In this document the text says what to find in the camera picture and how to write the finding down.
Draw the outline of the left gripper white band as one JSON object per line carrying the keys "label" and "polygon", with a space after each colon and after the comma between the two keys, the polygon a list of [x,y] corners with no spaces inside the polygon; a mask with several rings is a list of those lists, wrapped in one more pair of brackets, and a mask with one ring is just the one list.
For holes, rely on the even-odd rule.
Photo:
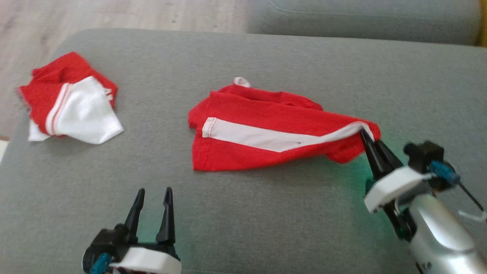
{"label": "left gripper white band", "polygon": [[173,191],[166,188],[161,226],[156,242],[138,243],[137,230],[139,217],[144,206],[145,189],[139,189],[132,208],[125,220],[126,240],[129,244],[116,245],[111,251],[111,268],[130,274],[180,274],[181,259],[175,248],[175,220]]}

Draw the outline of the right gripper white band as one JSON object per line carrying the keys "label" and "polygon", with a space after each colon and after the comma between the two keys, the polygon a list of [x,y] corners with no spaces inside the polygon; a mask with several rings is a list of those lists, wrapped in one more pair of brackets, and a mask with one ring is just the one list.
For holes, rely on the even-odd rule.
{"label": "right gripper white band", "polygon": [[364,151],[374,180],[364,196],[369,213],[383,211],[393,226],[397,238],[411,241],[416,225],[409,213],[408,204],[428,189],[432,174],[421,174],[411,167],[403,167],[400,159],[382,141],[374,142],[365,129],[360,130]]}

